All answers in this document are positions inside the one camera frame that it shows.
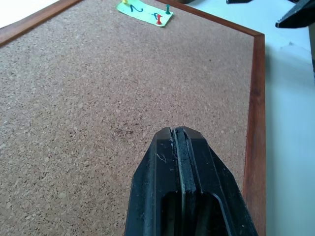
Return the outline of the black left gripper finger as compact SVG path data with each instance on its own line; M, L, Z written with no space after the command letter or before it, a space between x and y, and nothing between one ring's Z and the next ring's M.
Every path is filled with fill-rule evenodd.
M315 0L289 0L295 5L275 23L277 28L296 29L315 23Z
M131 183L124 236L185 236L177 132L158 131Z
M183 236L258 236L231 171L201 133L173 131L181 188Z

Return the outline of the green paper note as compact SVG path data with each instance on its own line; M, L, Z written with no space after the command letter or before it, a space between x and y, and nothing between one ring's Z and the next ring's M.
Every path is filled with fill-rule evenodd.
M130 17L150 23L158 27L166 26L166 24L174 14L173 12L170 11L170 15L167 15L165 14L166 7L165 9L159 9L151 5L145 4L141 0L128 0L128 4L123 4L121 0L121 2L116 6L116 9L125 15L128 15ZM156 24L157 14L160 14L162 16L161 18L162 25Z

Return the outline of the cork board with wooden frame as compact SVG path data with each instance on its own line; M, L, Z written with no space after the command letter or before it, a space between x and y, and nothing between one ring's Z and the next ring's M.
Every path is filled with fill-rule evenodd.
M123 236L154 135L202 133L244 196L264 34L170 0L164 27L83 0L0 47L0 236Z

